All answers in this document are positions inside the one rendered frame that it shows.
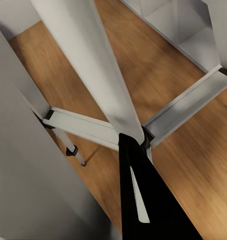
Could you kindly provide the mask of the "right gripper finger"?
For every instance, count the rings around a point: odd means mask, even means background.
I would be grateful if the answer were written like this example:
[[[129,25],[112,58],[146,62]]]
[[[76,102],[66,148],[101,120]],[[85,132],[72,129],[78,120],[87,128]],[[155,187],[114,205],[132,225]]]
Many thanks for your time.
[[[139,143],[119,133],[122,240],[203,240]],[[150,223],[139,221],[131,167]]]

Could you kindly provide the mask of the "camera tripod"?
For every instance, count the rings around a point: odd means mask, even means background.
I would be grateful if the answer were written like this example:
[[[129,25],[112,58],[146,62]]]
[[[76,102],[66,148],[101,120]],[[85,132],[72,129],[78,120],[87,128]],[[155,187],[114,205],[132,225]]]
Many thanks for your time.
[[[143,124],[94,0],[28,0],[108,122],[49,106],[0,29],[0,240],[123,240],[66,156],[86,162],[65,132],[119,152],[156,147],[227,88],[227,0],[207,0],[220,64]],[[150,223],[130,167],[138,220]]]

